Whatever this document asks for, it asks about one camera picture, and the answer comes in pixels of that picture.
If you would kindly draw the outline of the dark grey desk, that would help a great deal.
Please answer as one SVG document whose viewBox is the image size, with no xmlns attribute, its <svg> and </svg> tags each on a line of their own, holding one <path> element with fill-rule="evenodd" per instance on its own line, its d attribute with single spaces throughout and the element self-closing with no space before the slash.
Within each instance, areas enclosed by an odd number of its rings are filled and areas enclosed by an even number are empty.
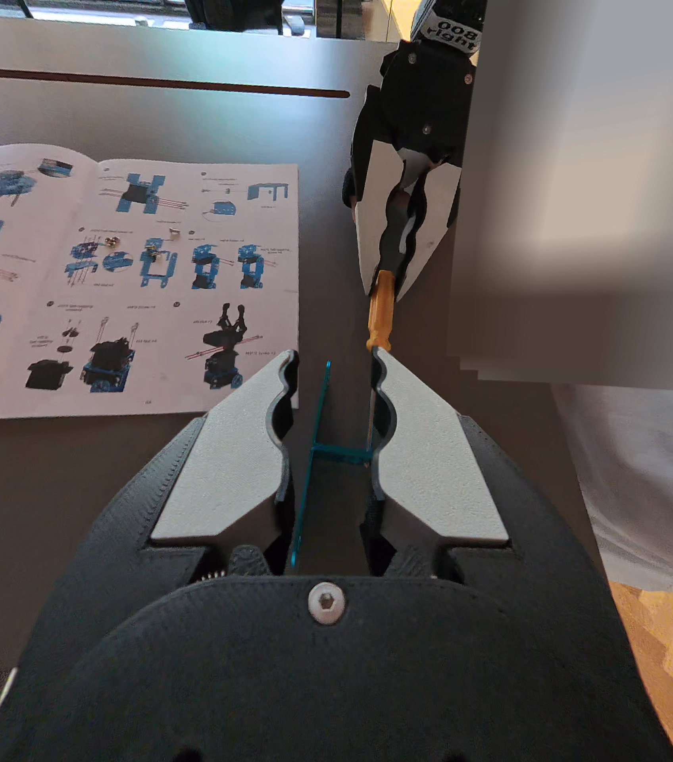
<svg viewBox="0 0 673 762">
<path fill-rule="evenodd" d="M 328 360 L 321 434 L 365 443 L 368 311 L 340 191 L 366 87 L 391 47 L 0 17 L 0 145 L 298 165 L 300 406 L 285 438 L 298 494 Z M 190 418 L 0 421 L 0 666 L 17 663 L 94 519 Z"/>
</svg>

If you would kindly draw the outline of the person's white shirt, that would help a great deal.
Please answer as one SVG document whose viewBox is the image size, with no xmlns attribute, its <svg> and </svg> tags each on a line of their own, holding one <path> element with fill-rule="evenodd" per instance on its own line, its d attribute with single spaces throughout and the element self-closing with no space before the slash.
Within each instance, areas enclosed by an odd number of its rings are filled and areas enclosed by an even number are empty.
<svg viewBox="0 0 673 762">
<path fill-rule="evenodd" d="M 608 579 L 673 593 L 673 390 L 551 392 Z"/>
</svg>

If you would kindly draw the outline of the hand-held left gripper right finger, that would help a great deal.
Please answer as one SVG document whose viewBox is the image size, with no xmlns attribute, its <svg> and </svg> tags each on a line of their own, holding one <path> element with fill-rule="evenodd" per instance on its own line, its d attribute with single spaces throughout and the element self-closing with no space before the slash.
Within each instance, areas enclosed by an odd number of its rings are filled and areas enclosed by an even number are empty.
<svg viewBox="0 0 673 762">
<path fill-rule="evenodd" d="M 507 546 L 459 414 L 387 350 L 374 348 L 372 359 L 388 420 L 371 466 L 380 535 L 394 548 Z"/>
</svg>

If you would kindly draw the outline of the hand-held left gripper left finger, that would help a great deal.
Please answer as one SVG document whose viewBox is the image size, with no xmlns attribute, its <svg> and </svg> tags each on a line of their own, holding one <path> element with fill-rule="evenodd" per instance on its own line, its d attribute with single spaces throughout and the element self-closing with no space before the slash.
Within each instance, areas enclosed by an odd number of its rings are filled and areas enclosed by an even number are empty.
<svg viewBox="0 0 673 762">
<path fill-rule="evenodd" d="M 296 350 L 283 351 L 206 415 L 153 543 L 269 547 L 289 531 L 284 439 L 294 422 L 298 364 Z"/>
</svg>

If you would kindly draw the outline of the printed assembly manual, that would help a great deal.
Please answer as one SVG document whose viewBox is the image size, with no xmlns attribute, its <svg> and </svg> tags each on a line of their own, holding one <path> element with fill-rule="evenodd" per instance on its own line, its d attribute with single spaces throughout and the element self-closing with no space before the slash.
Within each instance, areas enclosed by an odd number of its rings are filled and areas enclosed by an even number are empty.
<svg viewBox="0 0 673 762">
<path fill-rule="evenodd" d="M 0 420 L 206 412 L 297 348 L 299 175 L 0 146 Z"/>
</svg>

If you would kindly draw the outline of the orange-handled screwdriver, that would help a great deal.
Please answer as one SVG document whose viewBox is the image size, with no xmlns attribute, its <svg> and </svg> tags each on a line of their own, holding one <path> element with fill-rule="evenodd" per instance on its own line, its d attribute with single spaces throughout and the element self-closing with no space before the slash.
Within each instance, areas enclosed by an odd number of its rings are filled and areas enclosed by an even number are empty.
<svg viewBox="0 0 673 762">
<path fill-rule="evenodd" d="M 369 338 L 366 348 L 370 353 L 375 348 L 390 353 L 390 335 L 396 303 L 396 276 L 391 271 L 381 268 L 377 271 L 369 301 Z"/>
</svg>

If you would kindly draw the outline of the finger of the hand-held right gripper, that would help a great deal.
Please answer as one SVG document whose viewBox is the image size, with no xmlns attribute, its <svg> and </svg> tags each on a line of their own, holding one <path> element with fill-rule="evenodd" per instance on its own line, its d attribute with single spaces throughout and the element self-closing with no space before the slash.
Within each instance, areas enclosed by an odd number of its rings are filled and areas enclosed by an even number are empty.
<svg viewBox="0 0 673 762">
<path fill-rule="evenodd" d="M 413 212 L 400 236 L 402 258 L 396 272 L 396 301 L 417 280 L 448 228 L 460 184 L 461 167 L 440 165 L 417 180 L 411 200 Z"/>
<path fill-rule="evenodd" d="M 361 200 L 355 208 L 361 282 L 369 296 L 380 269 L 398 274 L 405 255 L 401 243 L 408 222 L 402 200 L 405 163 L 391 144 L 374 140 Z"/>
</svg>

